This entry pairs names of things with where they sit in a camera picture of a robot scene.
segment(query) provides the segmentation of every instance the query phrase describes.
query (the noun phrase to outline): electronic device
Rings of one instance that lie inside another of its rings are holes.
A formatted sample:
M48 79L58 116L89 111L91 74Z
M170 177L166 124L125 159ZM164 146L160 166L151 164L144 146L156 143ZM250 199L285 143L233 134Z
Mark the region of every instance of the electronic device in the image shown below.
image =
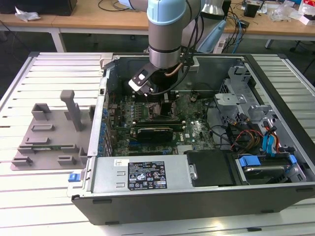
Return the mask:
M244 16L254 18L259 8L260 8L260 3L258 2L255 2L255 1L246 2Z
M252 56L196 54L162 97L128 85L148 61L101 61L83 186L71 191L92 224L279 212L314 195L315 145Z
M15 7L26 12L70 16L77 0L0 0L0 13L15 13Z

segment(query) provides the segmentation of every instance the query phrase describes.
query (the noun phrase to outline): motherboard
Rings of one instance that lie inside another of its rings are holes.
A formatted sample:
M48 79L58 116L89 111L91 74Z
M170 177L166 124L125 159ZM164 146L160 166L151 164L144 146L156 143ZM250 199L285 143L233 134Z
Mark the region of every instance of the motherboard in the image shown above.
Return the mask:
M109 100L104 105L102 124L107 131L101 133L104 147L99 156L171 155L215 148L206 121L209 99L177 93L172 102L163 103L114 94Z

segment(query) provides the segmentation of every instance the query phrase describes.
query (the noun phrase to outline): metal bracket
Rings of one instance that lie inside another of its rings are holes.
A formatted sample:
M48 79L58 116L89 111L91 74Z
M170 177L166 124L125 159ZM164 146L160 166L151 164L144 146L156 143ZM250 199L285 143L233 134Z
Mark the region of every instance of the metal bracket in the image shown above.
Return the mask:
M100 55L100 59L99 59L99 65L101 70L106 70L108 67L111 66L111 64L109 64L110 62L113 61L113 53L102 53Z

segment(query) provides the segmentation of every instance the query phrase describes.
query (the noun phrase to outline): white label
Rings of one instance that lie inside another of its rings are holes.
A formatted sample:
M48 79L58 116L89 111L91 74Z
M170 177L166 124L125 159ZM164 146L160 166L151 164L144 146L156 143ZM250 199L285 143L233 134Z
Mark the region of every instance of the white label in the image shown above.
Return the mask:
M154 184L156 184L156 185L166 184L166 181L155 181Z
M128 166L129 159L115 159L114 166Z

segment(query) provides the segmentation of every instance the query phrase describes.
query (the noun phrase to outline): white paper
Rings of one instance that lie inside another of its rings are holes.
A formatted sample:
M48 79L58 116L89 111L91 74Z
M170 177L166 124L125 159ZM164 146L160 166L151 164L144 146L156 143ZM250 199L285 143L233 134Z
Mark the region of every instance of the white paper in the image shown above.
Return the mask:
M300 18L302 17L301 14L299 14L299 11L294 10L290 13L289 15L290 18L295 19L295 20L300 20Z
M115 159L114 166L128 166L129 159Z
M16 7L15 7L15 10L16 10L15 16L22 21L27 22L27 21L33 21L33 20L40 19L37 12L25 12L25 11L19 10Z

